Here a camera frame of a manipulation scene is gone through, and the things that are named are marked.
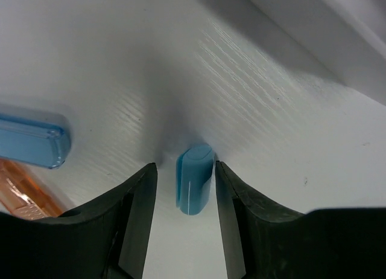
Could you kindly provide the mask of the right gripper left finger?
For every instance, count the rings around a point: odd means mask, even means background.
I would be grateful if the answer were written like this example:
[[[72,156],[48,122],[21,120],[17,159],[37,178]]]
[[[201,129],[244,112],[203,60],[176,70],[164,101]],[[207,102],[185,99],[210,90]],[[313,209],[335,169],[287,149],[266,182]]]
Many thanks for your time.
[[[157,189],[149,163],[59,217],[1,214],[2,278],[141,278]]]

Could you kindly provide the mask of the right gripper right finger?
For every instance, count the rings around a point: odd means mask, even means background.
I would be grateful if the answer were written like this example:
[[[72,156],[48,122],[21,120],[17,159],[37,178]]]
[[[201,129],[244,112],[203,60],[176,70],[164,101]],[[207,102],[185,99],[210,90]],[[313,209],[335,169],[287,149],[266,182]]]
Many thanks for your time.
[[[229,278],[384,278],[385,209],[328,208],[303,214],[215,164]]]

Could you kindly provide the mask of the light blue marker cap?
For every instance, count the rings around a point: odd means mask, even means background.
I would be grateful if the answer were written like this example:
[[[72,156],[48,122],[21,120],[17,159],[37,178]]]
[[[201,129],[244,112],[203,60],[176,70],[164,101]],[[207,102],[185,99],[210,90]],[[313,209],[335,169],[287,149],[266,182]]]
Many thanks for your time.
[[[215,152],[208,144],[197,144],[176,161],[176,207],[186,215],[199,214],[207,205]]]

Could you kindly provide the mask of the orange highlighter marker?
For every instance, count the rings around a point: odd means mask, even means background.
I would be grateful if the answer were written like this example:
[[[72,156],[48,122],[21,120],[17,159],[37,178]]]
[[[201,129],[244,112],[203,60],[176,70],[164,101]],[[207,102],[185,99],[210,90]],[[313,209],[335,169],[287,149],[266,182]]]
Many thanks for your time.
[[[1,211],[26,220],[58,217],[74,207],[64,192],[23,164],[1,159]]]

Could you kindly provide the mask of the blue highlighter marker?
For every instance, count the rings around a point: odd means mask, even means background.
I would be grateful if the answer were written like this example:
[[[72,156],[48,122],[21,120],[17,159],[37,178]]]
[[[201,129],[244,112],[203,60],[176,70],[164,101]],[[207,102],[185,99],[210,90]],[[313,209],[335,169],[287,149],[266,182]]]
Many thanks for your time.
[[[1,103],[1,158],[54,169],[66,161],[71,146],[63,115]]]

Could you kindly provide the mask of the white organizer tray right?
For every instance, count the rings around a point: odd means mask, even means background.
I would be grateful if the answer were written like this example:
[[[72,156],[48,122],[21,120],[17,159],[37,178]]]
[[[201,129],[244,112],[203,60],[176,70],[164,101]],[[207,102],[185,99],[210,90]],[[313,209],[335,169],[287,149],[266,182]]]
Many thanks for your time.
[[[250,0],[344,84],[385,104],[385,0]]]

